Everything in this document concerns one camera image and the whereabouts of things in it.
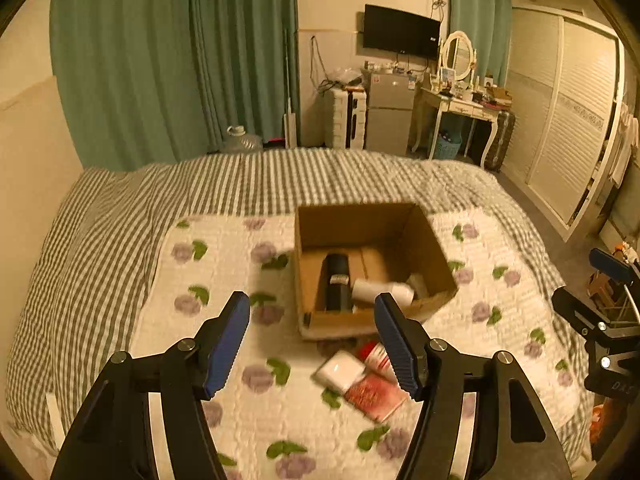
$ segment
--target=plastic basket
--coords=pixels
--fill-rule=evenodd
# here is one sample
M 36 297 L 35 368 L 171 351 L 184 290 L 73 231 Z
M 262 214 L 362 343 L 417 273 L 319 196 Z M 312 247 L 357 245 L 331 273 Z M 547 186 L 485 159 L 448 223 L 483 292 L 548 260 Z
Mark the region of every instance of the plastic basket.
M 433 158 L 437 158 L 438 160 L 451 160 L 456 158 L 456 155 L 460 150 L 460 146 L 462 146 L 462 140 L 460 140 L 460 142 L 449 142 L 441 136 L 438 136 L 438 140 L 436 140 L 436 149 L 433 152 Z

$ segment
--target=black tv screen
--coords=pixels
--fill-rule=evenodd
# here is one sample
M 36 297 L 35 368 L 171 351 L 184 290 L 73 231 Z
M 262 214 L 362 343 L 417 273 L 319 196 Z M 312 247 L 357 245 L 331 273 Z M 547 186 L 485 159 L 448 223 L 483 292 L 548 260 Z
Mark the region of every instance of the black tv screen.
M 440 22 L 404 10 L 364 7 L 362 46 L 397 54 L 438 59 Z

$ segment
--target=bolt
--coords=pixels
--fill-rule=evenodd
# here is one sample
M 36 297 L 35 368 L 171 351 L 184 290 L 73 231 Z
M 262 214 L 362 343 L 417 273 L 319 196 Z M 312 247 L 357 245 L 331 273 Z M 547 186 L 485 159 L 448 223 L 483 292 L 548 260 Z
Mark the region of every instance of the bolt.
M 444 339 L 432 339 L 429 341 L 429 346 L 436 352 L 444 352 L 447 349 L 447 342 Z
M 186 337 L 185 339 L 180 339 L 178 341 L 178 350 L 181 352 L 189 352 L 193 350 L 196 346 L 196 342 L 190 337 Z
M 498 361 L 506 365 L 510 365 L 511 363 L 513 363 L 513 356 L 509 352 L 501 350 L 498 352 Z
M 115 365 L 119 365 L 120 363 L 126 360 L 127 360 L 127 353 L 123 351 L 116 352 L 114 355 L 111 356 L 111 362 Z

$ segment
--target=green curtain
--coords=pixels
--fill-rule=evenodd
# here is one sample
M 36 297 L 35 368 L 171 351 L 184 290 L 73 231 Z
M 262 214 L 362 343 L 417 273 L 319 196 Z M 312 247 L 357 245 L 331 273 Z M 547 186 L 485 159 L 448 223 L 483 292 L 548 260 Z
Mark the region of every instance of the green curtain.
M 192 0 L 191 13 L 207 126 L 217 136 L 243 124 L 264 140 L 282 138 L 286 45 L 298 109 L 296 0 Z
M 217 150 L 230 124 L 282 136 L 284 35 L 298 109 L 296 0 L 52 0 L 51 58 L 85 167 Z
M 511 0 L 449 0 L 449 29 L 463 30 L 478 51 L 476 75 L 489 70 L 503 86 L 511 37 Z

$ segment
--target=blue laundry basket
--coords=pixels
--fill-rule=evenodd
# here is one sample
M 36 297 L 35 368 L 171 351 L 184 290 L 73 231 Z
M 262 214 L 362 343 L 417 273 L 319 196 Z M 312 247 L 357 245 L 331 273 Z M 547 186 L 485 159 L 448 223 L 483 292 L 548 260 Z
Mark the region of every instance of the blue laundry basket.
M 460 146 L 462 146 L 462 136 L 459 132 L 448 136 L 446 132 L 441 131 L 436 140 L 436 149 L 433 152 L 433 158 L 437 158 L 438 160 L 454 159 L 460 150 Z

